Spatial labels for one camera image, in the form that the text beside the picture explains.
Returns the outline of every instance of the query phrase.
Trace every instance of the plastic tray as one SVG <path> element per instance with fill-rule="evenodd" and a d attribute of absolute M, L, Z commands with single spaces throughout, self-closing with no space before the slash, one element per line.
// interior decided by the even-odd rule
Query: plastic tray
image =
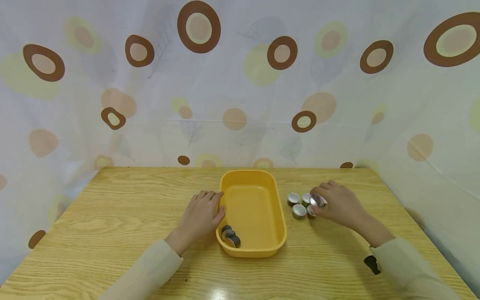
<path fill-rule="evenodd" d="M 226 216 L 216 230 L 216 238 L 225 252 L 249 258 L 274 255 L 287 239 L 287 226 L 272 174 L 263 170 L 230 171 L 223 175 L 220 190 L 225 195 L 219 205 L 225 205 Z M 240 248 L 222 241 L 224 225 L 230 225 L 240 238 Z"/>

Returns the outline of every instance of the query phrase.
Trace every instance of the hand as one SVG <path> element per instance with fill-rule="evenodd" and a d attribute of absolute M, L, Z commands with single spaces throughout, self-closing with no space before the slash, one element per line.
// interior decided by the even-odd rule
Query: hand
<path fill-rule="evenodd" d="M 314 187 L 310 194 L 320 195 L 328 202 L 323 208 L 312 207 L 317 216 L 332 220 L 337 224 L 355 230 L 362 220 L 368 217 L 367 211 L 363 208 L 357 196 L 351 190 L 338 185 L 333 180 Z"/>
<path fill-rule="evenodd" d="M 343 185 L 330 180 L 314 187 L 310 194 L 325 198 L 328 204 L 322 208 L 313 206 L 317 216 L 346 226 L 360 235 L 374 248 L 383 245 L 395 236 L 379 220 L 367 213 L 358 197 Z"/>
<path fill-rule="evenodd" d="M 201 191 L 193 195 L 178 227 L 165 241 L 181 256 L 197 240 L 214 231 L 225 217 L 225 207 L 216 208 L 223 192 Z"/>

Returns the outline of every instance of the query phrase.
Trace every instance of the wrist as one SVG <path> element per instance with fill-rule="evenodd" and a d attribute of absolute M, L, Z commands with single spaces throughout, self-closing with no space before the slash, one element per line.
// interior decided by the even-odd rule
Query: wrist
<path fill-rule="evenodd" d="M 177 227 L 165 238 L 165 242 L 167 242 L 178 256 L 182 256 L 195 241 L 190 237 L 188 232 Z"/>
<path fill-rule="evenodd" d="M 373 248 L 380 247 L 395 238 L 390 230 L 372 215 L 367 215 L 352 229 L 360 234 Z"/>

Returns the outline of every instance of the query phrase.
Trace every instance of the wood grain surface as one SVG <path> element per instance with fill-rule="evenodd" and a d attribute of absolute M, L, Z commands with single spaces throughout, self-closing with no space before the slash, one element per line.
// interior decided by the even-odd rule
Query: wood grain surface
<path fill-rule="evenodd" d="M 175 228 L 194 193 L 217 191 L 227 168 L 105 168 L 0 288 L 0 299 L 96 299 L 144 249 Z M 369 169 L 269 169 L 277 180 L 288 238 L 267 259 L 226 255 L 214 234 L 184 254 L 149 299 L 396 299 L 363 263 L 369 245 L 327 220 L 296 220 L 286 203 L 336 180 L 409 240 L 463 299 L 475 299 L 382 181 Z"/>

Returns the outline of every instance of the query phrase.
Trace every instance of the brown circle pattern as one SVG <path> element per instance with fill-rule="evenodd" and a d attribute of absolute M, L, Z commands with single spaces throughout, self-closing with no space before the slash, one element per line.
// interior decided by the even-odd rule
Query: brown circle pattern
<path fill-rule="evenodd" d="M 130 53 L 130 48 L 133 44 L 140 44 L 144 46 L 147 50 L 147 55 L 143 60 L 135 60 L 132 57 L 132 54 Z M 130 63 L 130 65 L 136 68 L 140 68 L 147 66 L 151 62 L 153 62 L 153 58 L 155 57 L 155 50 L 153 49 L 152 43 L 150 43 L 146 38 L 137 35 L 131 35 L 127 38 L 127 41 L 125 42 L 125 55 L 127 56 L 127 61 Z"/>
<path fill-rule="evenodd" d="M 340 169 L 351 169 L 353 168 L 353 164 L 349 161 L 344 162 L 341 166 Z"/>
<path fill-rule="evenodd" d="M 112 124 L 110 120 L 108 119 L 109 114 L 114 114 L 118 119 L 119 123 L 118 124 Z M 127 119 L 122 115 L 121 113 L 117 112 L 114 108 L 106 108 L 102 111 L 101 117 L 103 122 L 105 122 L 112 130 L 117 130 L 122 128 L 125 123 L 127 122 Z"/>
<path fill-rule="evenodd" d="M 367 64 L 367 58 L 376 49 L 383 49 L 386 52 L 386 57 L 384 61 L 379 64 L 378 66 L 370 66 Z M 365 51 L 363 52 L 360 58 L 360 69 L 367 74 L 375 74 L 380 72 L 381 70 L 385 69 L 388 65 L 390 60 L 393 56 L 393 44 L 386 40 L 376 41 L 373 42 L 370 46 L 368 46 Z"/>
<path fill-rule="evenodd" d="M 30 249 L 35 248 L 35 246 L 40 242 L 40 240 L 45 236 L 45 230 L 39 230 L 33 234 L 33 236 L 28 241 L 28 247 Z"/>
<path fill-rule="evenodd" d="M 212 27 L 212 35 L 203 44 L 197 44 L 193 42 L 187 34 L 187 21 L 188 18 L 193 13 L 201 13 L 210 21 Z M 214 9 L 205 2 L 202 1 L 191 1 L 185 4 L 184 7 L 180 10 L 178 19 L 177 19 L 177 28 L 180 36 L 180 40 L 190 51 L 195 53 L 207 53 L 211 51 L 218 44 L 220 40 L 220 19 L 214 11 Z"/>
<path fill-rule="evenodd" d="M 275 50 L 281 46 L 285 45 L 290 49 L 290 56 L 284 62 L 279 62 L 275 59 Z M 285 70 L 289 66 L 293 64 L 295 59 L 297 59 L 298 54 L 298 47 L 297 43 L 293 40 L 293 38 L 289 36 L 281 36 L 277 37 L 268 47 L 267 51 L 267 60 L 268 64 L 276 70 Z"/>
<path fill-rule="evenodd" d="M 437 51 L 438 39 L 449 29 L 458 25 L 470 25 L 475 28 L 477 37 L 473 45 L 462 54 L 445 57 L 440 55 Z M 425 45 L 423 45 L 423 53 L 429 62 L 440 67 L 455 67 L 465 63 L 480 53 L 480 13 L 478 12 L 465 12 L 453 16 L 440 23 L 427 37 Z"/>
<path fill-rule="evenodd" d="M 65 64 L 63 63 L 63 60 L 57 53 L 55 53 L 54 51 L 48 48 L 45 48 L 39 45 L 29 44 L 24 46 L 23 54 L 24 54 L 24 59 L 25 59 L 25 62 L 27 63 L 27 66 L 40 79 L 54 82 L 54 81 L 60 80 L 65 74 Z M 35 54 L 43 55 L 49 58 L 50 60 L 52 60 L 52 62 L 55 65 L 55 70 L 52 73 L 43 73 L 42 71 L 40 71 L 32 61 L 32 57 Z"/>
<path fill-rule="evenodd" d="M 310 124 L 307 127 L 302 128 L 298 125 L 298 122 L 299 122 L 301 117 L 310 118 Z M 304 111 L 301 111 L 298 114 L 296 114 L 295 117 L 293 117 L 292 128 L 296 132 L 301 132 L 301 133 L 308 132 L 308 131 L 312 130 L 313 127 L 315 127 L 316 123 L 317 123 L 317 117 L 315 116 L 315 114 L 312 113 L 311 111 L 304 110 Z"/>
<path fill-rule="evenodd" d="M 177 159 L 179 164 L 181 165 L 188 165 L 190 163 L 190 159 L 188 157 L 186 157 L 185 155 L 181 155 L 179 156 L 179 158 Z"/>

